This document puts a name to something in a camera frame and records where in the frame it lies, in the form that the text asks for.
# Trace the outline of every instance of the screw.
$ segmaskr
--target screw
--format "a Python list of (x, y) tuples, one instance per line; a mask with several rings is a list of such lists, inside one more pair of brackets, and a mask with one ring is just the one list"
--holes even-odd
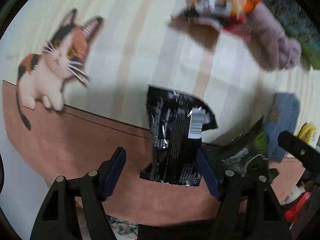
[(226, 170), (226, 175), (232, 177), (235, 173), (232, 170)]
[(267, 181), (267, 178), (263, 175), (260, 175), (259, 176), (259, 180), (262, 181), (262, 182), (266, 182)]
[(90, 177), (94, 177), (94, 176), (96, 176), (98, 174), (98, 172), (93, 170), (93, 171), (89, 171), (88, 174), (89, 174)]
[(57, 182), (62, 182), (64, 180), (64, 177), (63, 176), (59, 176), (57, 177), (56, 181)]

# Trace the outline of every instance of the black plastic bag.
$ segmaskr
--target black plastic bag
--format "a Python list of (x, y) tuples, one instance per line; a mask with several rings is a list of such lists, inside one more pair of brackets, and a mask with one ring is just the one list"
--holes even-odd
[(140, 178), (181, 186), (199, 186), (195, 166), (201, 131), (218, 128), (201, 100), (177, 91), (149, 87), (147, 110), (153, 137), (153, 162)]

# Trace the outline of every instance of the calico cat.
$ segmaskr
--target calico cat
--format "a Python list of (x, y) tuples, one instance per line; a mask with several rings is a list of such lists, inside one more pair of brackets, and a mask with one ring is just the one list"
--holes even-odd
[(74, 22), (76, 13), (77, 10), (72, 9), (65, 15), (41, 55), (29, 54), (20, 63), (16, 100), (20, 117), (29, 130), (31, 125), (21, 111), (19, 100), (23, 106), (34, 109), (36, 99), (40, 99), (46, 108), (61, 111), (65, 80), (75, 76), (86, 85), (84, 78), (88, 79), (88, 76), (80, 68), (83, 68), (90, 42), (102, 26), (103, 19), (94, 17), (80, 26)]

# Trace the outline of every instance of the purple cloth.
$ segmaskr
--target purple cloth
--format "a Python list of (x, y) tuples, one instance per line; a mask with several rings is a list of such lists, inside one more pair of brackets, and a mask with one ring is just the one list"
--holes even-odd
[(299, 63), (300, 43), (285, 35), (280, 22), (262, 2), (248, 15), (248, 23), (267, 53), (271, 69), (292, 68)]

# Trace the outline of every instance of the cat tail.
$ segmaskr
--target cat tail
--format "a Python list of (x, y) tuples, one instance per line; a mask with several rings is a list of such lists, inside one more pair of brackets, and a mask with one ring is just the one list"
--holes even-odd
[(18, 111), (19, 115), (21, 117), (21, 120), (23, 121), (24, 125), (27, 127), (29, 131), (31, 131), (31, 124), (28, 120), (28, 118), (22, 113), (20, 103), (19, 103), (19, 93), (18, 90), (16, 90), (16, 100), (17, 100), (17, 106), (18, 106)]

